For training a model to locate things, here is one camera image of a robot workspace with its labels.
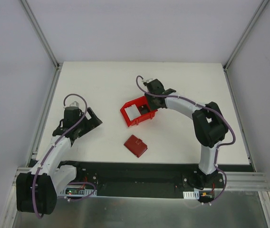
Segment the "red leather card holder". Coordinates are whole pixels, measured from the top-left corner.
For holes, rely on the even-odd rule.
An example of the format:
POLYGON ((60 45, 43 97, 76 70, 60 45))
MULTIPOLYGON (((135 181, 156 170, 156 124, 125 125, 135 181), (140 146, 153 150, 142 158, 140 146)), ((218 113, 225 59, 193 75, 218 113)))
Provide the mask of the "red leather card holder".
POLYGON ((141 157, 148 149, 147 145, 133 134, 125 141, 124 146, 137 158, 141 157))

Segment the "red plastic bin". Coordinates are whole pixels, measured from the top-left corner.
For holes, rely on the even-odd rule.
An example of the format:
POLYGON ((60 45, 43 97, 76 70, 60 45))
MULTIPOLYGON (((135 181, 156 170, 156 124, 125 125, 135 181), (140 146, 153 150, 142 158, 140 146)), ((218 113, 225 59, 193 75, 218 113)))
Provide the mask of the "red plastic bin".
POLYGON ((139 125, 141 122, 153 119, 157 110, 152 110, 148 104, 147 98, 140 98, 126 102, 120 109, 120 112, 128 127, 139 125))

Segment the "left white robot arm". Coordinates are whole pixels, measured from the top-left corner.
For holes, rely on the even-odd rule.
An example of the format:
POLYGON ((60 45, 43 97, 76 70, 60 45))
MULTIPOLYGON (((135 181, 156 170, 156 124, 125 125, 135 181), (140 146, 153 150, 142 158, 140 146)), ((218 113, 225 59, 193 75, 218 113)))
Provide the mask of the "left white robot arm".
POLYGON ((16 179, 17 210, 40 216, 53 212, 59 193, 71 182, 78 185, 83 172, 73 165, 62 165, 63 156, 75 140, 97 128, 102 121, 88 107, 82 111, 76 106, 66 107, 64 117, 53 131, 49 146, 41 159, 16 179))

